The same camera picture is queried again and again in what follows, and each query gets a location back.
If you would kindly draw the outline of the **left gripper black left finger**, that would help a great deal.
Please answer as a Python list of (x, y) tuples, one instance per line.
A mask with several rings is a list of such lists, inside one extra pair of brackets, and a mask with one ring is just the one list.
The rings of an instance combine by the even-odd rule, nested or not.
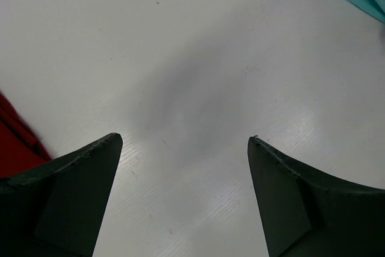
[(1, 256), (92, 256), (122, 147), (110, 133), (1, 178)]

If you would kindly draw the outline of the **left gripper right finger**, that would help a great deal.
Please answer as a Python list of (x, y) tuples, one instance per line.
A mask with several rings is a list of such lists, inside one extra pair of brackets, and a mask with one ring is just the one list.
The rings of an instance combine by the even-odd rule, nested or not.
[(332, 176), (257, 137), (247, 154), (270, 256), (384, 255), (384, 190)]

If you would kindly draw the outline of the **dark red t shirt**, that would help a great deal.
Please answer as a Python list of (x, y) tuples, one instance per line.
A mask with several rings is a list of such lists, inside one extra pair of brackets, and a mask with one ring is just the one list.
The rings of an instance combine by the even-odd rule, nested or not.
[(1, 96), (1, 177), (31, 169), (51, 159), (12, 104)]

